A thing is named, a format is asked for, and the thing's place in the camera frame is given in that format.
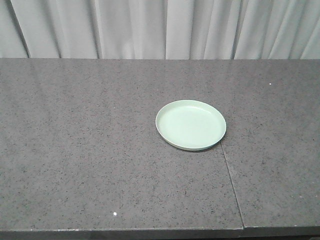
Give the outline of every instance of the curtain fold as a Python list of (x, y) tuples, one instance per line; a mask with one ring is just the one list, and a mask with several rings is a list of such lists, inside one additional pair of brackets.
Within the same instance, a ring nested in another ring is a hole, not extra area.
[(320, 59), (320, 0), (1, 0), (0, 57)]

